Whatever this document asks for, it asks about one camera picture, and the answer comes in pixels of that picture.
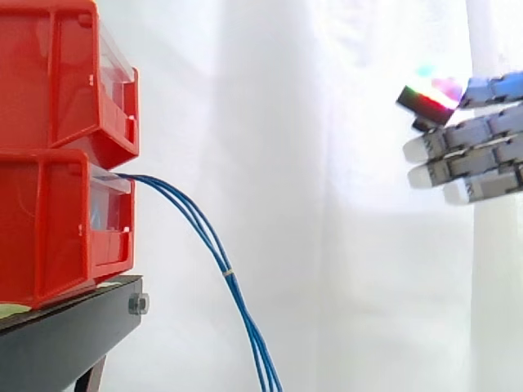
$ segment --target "white curtain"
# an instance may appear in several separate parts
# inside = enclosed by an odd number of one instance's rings
[[[475,385],[469,369],[493,362],[483,336],[495,341],[507,321],[482,327],[504,298],[487,296],[498,264],[488,227],[507,226],[493,204],[474,225],[472,208],[409,188],[413,119],[395,106],[427,59],[472,71],[466,1],[99,3],[141,71],[141,157],[125,169],[171,181],[208,214],[285,390]],[[139,187],[137,203],[151,311],[110,354],[102,390],[259,390],[211,255],[159,195]],[[515,216],[513,199],[500,203]]]

